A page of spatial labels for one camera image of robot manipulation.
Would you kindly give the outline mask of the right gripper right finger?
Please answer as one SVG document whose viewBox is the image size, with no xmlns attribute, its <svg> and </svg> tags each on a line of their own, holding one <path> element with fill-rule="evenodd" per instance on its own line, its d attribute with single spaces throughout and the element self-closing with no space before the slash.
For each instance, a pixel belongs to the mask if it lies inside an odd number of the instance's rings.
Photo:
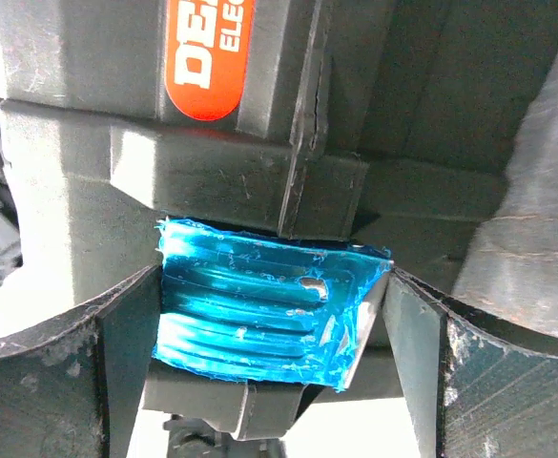
<svg viewBox="0 0 558 458">
<path fill-rule="evenodd" d="M 394 269 L 382 317 L 423 457 L 558 457 L 558 338 Z"/>
</svg>

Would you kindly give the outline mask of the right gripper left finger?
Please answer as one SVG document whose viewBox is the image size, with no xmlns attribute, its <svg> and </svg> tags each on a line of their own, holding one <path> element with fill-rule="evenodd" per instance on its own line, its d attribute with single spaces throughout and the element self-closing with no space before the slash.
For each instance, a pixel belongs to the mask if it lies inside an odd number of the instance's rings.
<svg viewBox="0 0 558 458">
<path fill-rule="evenodd" d="M 0 457 L 124 457 L 155 345 L 159 268 L 0 338 Z"/>
</svg>

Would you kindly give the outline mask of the black plastic toolbox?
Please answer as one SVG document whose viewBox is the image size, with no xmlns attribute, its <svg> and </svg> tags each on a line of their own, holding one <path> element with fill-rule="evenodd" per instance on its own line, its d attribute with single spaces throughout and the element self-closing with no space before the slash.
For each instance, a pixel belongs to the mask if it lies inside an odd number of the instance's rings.
<svg viewBox="0 0 558 458">
<path fill-rule="evenodd" d="M 32 301 L 158 266 L 174 454 L 403 395 L 396 268 L 558 338 L 558 1 L 0 1 L 0 50 Z"/>
</svg>

